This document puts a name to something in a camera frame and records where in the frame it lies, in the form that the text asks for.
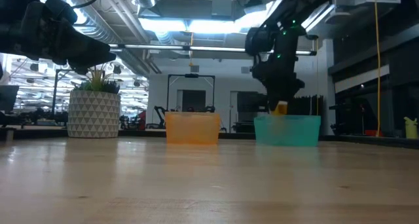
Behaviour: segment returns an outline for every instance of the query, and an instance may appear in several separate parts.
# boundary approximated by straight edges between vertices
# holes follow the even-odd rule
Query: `potted plant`
[[[115,138],[119,130],[120,96],[116,81],[101,69],[89,69],[89,80],[70,93],[67,130],[72,138]]]

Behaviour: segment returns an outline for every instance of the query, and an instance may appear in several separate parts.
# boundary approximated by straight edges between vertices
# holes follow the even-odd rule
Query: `planter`
[[[115,138],[119,130],[120,96],[74,90],[70,93],[67,130],[72,138]]]

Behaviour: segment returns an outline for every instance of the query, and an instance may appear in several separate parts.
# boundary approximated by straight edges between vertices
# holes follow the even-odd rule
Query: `plastic bin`
[[[167,112],[166,137],[169,144],[217,145],[218,113]]]
[[[263,115],[255,118],[256,142],[263,145],[317,146],[320,116]]]

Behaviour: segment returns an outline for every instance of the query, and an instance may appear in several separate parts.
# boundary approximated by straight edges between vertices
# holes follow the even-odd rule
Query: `orange bin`
[[[218,113],[167,112],[166,137],[168,143],[217,145],[220,129]]]

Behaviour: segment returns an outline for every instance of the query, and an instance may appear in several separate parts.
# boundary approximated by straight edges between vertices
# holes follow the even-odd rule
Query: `teal bin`
[[[254,121],[258,144],[311,147],[318,144],[320,116],[263,115]]]

